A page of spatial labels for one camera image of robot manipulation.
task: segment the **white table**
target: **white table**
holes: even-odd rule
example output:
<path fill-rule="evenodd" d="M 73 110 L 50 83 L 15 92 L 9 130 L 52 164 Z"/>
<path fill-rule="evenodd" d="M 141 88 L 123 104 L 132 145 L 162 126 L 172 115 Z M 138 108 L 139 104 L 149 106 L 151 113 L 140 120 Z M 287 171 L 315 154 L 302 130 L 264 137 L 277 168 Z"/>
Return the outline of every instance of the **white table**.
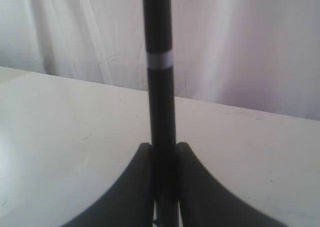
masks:
<path fill-rule="evenodd" d="M 176 98 L 177 140 L 250 205 L 320 226 L 320 122 Z M 0 226 L 57 227 L 150 141 L 148 95 L 0 67 Z"/>

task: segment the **white curtain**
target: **white curtain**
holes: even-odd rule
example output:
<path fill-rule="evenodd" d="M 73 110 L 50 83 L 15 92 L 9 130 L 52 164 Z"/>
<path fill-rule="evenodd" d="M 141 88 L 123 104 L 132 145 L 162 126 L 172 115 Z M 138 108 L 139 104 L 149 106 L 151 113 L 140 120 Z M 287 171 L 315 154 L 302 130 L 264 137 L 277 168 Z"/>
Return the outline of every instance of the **white curtain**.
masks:
<path fill-rule="evenodd" d="M 172 0 L 180 97 L 320 120 L 319 0 Z M 0 66 L 146 90 L 142 0 L 0 0 Z"/>

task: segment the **cylindrical rod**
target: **cylindrical rod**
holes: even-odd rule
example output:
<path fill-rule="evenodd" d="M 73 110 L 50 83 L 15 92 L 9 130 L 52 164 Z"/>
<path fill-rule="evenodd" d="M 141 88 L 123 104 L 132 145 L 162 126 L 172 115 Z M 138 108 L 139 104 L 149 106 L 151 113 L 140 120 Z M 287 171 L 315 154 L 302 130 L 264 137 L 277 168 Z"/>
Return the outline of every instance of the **cylindrical rod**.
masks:
<path fill-rule="evenodd" d="M 143 0 L 158 225 L 178 226 L 171 0 Z"/>

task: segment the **black tube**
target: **black tube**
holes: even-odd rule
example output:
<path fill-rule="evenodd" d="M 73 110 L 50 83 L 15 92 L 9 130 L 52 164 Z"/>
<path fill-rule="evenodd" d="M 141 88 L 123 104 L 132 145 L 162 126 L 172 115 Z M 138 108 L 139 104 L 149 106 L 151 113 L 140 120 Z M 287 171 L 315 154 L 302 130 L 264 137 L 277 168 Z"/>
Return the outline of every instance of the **black tube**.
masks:
<path fill-rule="evenodd" d="M 171 0 L 143 0 L 157 222 L 178 226 Z"/>

